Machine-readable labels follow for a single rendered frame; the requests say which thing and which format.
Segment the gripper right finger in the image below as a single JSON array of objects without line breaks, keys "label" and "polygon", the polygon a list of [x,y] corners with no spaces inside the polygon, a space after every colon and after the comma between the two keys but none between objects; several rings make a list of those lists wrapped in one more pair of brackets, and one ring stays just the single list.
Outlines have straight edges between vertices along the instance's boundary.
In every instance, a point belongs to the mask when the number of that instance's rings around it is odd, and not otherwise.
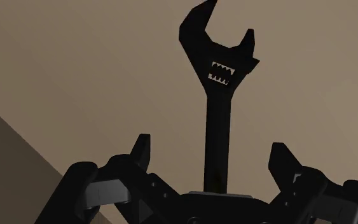
[{"label": "gripper right finger", "polygon": [[358,180],[342,185],[303,166],[284,143],[272,144],[268,169],[280,193],[270,202],[273,224],[358,224]]}]

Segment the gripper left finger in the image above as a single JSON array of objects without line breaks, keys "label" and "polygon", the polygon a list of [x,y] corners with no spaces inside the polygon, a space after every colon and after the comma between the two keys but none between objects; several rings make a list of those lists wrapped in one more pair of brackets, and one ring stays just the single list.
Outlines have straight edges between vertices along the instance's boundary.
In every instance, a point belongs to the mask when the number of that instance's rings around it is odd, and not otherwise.
[{"label": "gripper left finger", "polygon": [[91,224],[107,204],[128,224],[181,224],[180,196],[147,172],[150,155],[151,136],[140,134],[129,154],[115,155],[103,167],[72,164],[34,224]]}]

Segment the black adjustable wrench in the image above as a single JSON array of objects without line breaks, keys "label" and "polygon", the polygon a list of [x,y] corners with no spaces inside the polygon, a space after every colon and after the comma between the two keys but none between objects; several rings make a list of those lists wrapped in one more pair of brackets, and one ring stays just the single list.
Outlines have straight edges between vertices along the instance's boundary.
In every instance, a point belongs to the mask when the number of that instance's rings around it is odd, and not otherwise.
[{"label": "black adjustable wrench", "polygon": [[248,29],[237,46],[211,40],[206,32],[217,0],[192,8],[179,27],[182,45],[207,96],[203,189],[226,193],[230,145],[231,100],[259,60],[254,58],[254,30]]}]

